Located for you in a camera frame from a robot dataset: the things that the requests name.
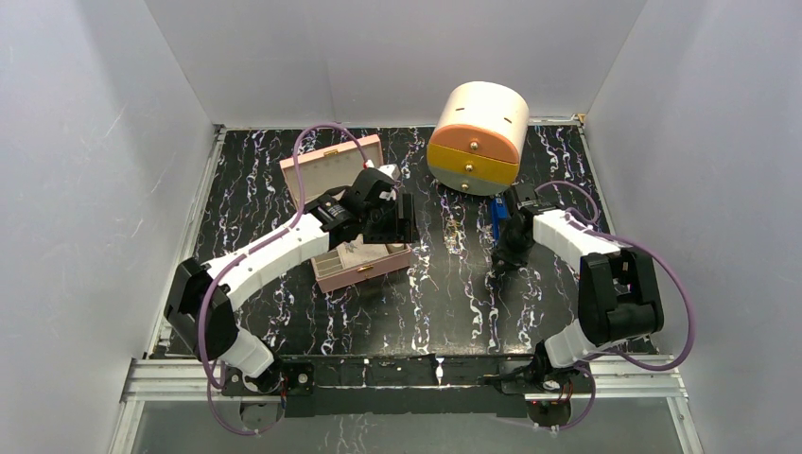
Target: pink jewelry box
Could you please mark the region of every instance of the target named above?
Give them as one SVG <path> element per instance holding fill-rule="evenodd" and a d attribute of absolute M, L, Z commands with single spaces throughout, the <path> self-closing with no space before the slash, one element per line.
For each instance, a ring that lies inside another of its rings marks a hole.
<path fill-rule="evenodd" d="M 374 166 L 384 165 L 378 135 L 362 137 L 359 144 L 374 162 Z M 354 142 L 348 141 L 304 153 L 298 156 L 298 163 L 304 179 L 306 203 L 328 189 L 353 183 L 362 170 L 362 155 Z M 298 180 L 295 178 L 292 158 L 282 160 L 279 165 L 289 194 L 297 207 Z M 410 265 L 410 245 L 363 244 L 361 239 L 360 236 L 355 241 L 340 244 L 335 250 L 312 258 L 315 280 L 323 292 L 328 293 Z"/>

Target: marble tabletop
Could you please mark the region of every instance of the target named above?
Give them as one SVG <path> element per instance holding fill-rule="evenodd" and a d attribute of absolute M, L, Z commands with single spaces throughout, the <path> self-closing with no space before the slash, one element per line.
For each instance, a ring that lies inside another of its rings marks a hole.
<path fill-rule="evenodd" d="M 290 156 L 298 133 L 226 132 L 196 243 L 199 260 L 234 251 L 294 214 L 278 163 Z M 432 128 L 352 133 L 377 133 L 385 162 L 402 170 L 401 189 L 415 195 L 421 240 L 411 266 L 322 293 L 304 263 L 254 294 L 237 313 L 243 326 L 282 355 L 492 355 L 530 352 L 573 320 L 575 275 L 551 251 L 535 246 L 526 269 L 489 274 L 491 199 L 437 184 L 426 163 Z M 568 180 L 598 202 L 581 134 L 573 125 L 530 127 L 518 180 Z M 317 131 L 304 151 L 344 140 Z M 590 214 L 588 202 L 569 188 L 552 186 L 543 194 Z M 599 223 L 606 231 L 604 214 Z M 188 351 L 171 339 L 166 353 Z"/>

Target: blue object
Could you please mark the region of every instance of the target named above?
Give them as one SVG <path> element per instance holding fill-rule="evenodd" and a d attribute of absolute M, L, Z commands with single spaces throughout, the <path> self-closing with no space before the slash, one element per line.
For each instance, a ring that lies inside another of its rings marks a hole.
<path fill-rule="evenodd" d="M 495 196 L 493 198 L 493 203 L 490 204 L 490 216 L 493 220 L 493 243 L 496 244 L 496 242 L 498 242 L 498 236 L 501 234 L 501 221 L 510 218 L 510 212 L 507 210 L 507 203 L 500 194 Z"/>

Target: marble pattern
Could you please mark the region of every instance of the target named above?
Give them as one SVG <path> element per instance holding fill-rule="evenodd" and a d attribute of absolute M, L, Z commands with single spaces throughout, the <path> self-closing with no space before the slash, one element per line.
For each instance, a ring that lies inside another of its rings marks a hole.
<path fill-rule="evenodd" d="M 494 277 L 489 198 L 439 185 L 428 172 L 432 128 L 353 130 L 378 133 L 385 162 L 402 171 L 401 189 L 416 197 L 421 241 L 412 265 L 383 277 L 322 293 L 304 263 L 256 293 L 239 322 L 283 355 L 411 355 L 530 352 L 574 318 L 576 276 L 551 251 L 535 246 L 530 265 Z M 266 234 L 295 211 L 278 166 L 298 131 L 228 131 L 206 204 L 195 255 L 205 261 Z M 518 180 L 569 180 L 598 197 L 575 126 L 530 127 Z M 304 151 L 345 140 L 317 131 Z M 545 195 L 586 214 L 567 188 Z M 606 230 L 602 214 L 600 226 Z M 168 354 L 188 353 L 179 340 Z"/>

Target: open lid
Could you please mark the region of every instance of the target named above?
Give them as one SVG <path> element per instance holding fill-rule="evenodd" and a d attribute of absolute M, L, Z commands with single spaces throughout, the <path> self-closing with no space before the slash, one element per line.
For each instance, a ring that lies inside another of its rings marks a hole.
<path fill-rule="evenodd" d="M 358 140 L 362 149 L 365 150 L 365 154 L 368 155 L 368 159 L 374 162 L 374 166 L 383 166 L 384 159 L 381 155 L 381 142 L 378 135 L 369 135 Z M 323 192 L 333 187 L 353 184 L 363 169 L 362 163 L 362 155 L 359 153 L 357 145 L 351 140 L 299 155 L 298 164 L 301 167 L 301 176 L 304 179 L 306 191 L 304 204 L 317 199 Z M 281 160 L 279 166 L 281 173 L 284 174 L 284 181 L 287 182 L 289 195 L 292 196 L 292 201 L 297 207 L 299 188 L 292 158 Z"/>

